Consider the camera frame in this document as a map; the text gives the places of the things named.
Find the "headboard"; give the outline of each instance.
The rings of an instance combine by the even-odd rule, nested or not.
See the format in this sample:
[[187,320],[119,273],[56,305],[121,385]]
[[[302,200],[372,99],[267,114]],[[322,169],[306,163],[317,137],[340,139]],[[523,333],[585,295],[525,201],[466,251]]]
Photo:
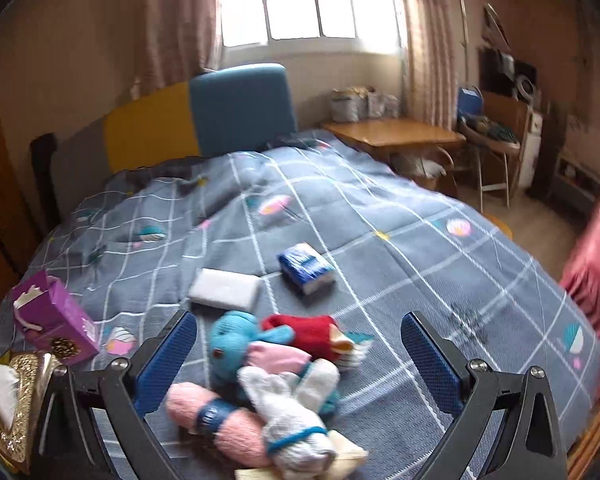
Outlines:
[[158,90],[62,142],[54,134],[38,137],[30,144],[31,163],[51,229],[119,171],[257,150],[296,131],[285,68],[252,64]]

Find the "gray plaid comforter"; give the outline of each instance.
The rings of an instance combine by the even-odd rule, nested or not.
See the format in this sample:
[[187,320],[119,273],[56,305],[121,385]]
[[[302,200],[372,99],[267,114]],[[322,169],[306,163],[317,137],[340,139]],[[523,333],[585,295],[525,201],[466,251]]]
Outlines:
[[[276,255],[308,242],[333,263],[336,287],[300,298]],[[202,267],[264,277],[254,314],[330,314],[376,342],[344,372],[331,422],[370,452],[353,479],[411,478],[450,423],[424,386],[399,334],[421,310],[467,357],[496,370],[545,368],[569,447],[586,426],[600,376],[600,341],[577,306],[525,251],[472,208],[395,176],[326,132],[305,132],[264,153],[169,161],[114,176],[55,229],[28,274],[58,276],[99,327],[104,367],[155,335]],[[192,306],[199,335],[176,381],[209,384],[206,341],[222,313]],[[0,309],[0,354],[14,339]],[[147,416],[185,478],[231,478],[232,469],[182,433],[164,408]],[[463,478],[475,478],[491,445],[480,444]],[[132,478],[110,426],[103,437]]]

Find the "wooden desk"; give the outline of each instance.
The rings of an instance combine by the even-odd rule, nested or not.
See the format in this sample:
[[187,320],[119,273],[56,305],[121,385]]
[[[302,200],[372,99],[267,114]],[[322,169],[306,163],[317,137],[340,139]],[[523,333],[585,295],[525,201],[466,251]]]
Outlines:
[[464,142],[464,136],[413,119],[380,119],[360,123],[326,123],[326,130],[346,144],[354,145],[385,160],[388,155],[410,148]]

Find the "screw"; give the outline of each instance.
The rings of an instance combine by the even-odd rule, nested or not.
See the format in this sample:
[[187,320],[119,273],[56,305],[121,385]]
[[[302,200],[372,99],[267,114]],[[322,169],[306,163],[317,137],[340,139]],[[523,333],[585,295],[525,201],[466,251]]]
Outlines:
[[486,372],[489,369],[489,365],[482,359],[472,359],[469,362],[469,368],[474,372]]
[[113,361],[110,362],[109,366],[111,367],[112,370],[121,372],[122,370],[124,370],[126,367],[129,366],[129,361],[123,357],[119,357],[117,359],[113,359]]
[[544,377],[545,373],[541,367],[532,366],[531,367],[531,375],[533,375],[533,377],[535,377],[536,379],[542,379]]
[[67,368],[65,365],[58,365],[55,369],[54,369],[54,375],[56,377],[62,377],[63,375],[65,375],[67,373]]

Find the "window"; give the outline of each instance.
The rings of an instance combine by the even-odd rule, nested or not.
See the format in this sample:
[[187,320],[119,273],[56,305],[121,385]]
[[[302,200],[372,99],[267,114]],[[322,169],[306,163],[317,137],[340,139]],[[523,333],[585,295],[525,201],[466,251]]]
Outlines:
[[394,0],[220,2],[226,47],[272,46],[301,38],[346,38],[367,50],[395,51],[398,45]]

